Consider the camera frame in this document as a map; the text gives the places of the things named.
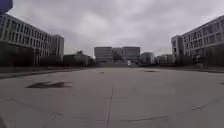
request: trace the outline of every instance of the gray building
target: gray building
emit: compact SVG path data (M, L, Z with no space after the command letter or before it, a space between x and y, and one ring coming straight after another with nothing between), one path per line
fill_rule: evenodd
M62 55L64 38L46 33L8 14L0 15L0 42L33 50L34 63L40 57Z
M140 47L123 47L123 59L125 62L138 62L140 57Z
M140 55L140 60L143 65L154 64L154 54L151 52L144 52Z
M164 54L156 57L156 61L158 65L161 66L170 66L173 65L173 55Z
M180 37L183 41L184 56L203 58L209 63L217 63L224 55L224 16L186 32ZM175 56L175 45L172 47L173 56Z
M113 62L112 47L95 47L94 53L96 57L96 62L99 63Z
M184 55L184 49L183 49L183 39L181 36L175 36L171 39L172 42L172 55L173 55L173 61L176 63L181 58L183 58Z

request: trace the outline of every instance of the sky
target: sky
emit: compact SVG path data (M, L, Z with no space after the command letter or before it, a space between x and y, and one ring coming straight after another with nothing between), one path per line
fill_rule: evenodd
M223 0L14 0L9 11L65 38L65 54L96 46L171 53L171 38L224 14Z

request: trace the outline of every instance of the distant building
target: distant building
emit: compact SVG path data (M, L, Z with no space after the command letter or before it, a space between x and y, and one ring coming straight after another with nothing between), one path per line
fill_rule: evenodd
M0 42L32 49L34 64L38 64L41 57L63 56L64 52L63 37L52 36L8 14L0 15Z
M161 66L173 65L173 55L164 54L164 55L161 55L161 56L157 56L156 61L157 61L158 65L161 65Z
M123 49L112 48L113 61L116 63L123 63Z
M195 62L201 58L207 64L224 65L224 16L203 24L178 38L183 40L184 56L193 58Z
M123 59L125 62L138 62L140 57L140 47L123 47Z
M151 52L144 52L140 55L140 61L142 65L154 64L154 55Z
M174 63L181 63L181 59L184 56L183 39L181 36L175 36L171 39L172 42L172 55Z
M64 55L64 38L60 35L52 36L52 50L51 54L60 56L63 58Z
M140 57L140 47L96 47L94 51L96 61L99 63L120 62L127 64L128 61L138 62Z
M96 62L108 63L113 61L112 47L95 47Z

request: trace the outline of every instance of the road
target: road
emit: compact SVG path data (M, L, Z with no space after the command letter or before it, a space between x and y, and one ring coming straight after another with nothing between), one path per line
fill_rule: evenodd
M224 74L99 68L0 80L8 128L223 128Z

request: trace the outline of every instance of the dark spot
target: dark spot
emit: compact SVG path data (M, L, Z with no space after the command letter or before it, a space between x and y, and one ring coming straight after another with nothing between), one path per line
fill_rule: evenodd
M30 86L27 86L26 88L66 88L70 86L66 86L65 82L56 82L56 83L50 83L50 82L42 82L42 83L35 83Z
M157 71L144 71L144 72L157 72Z

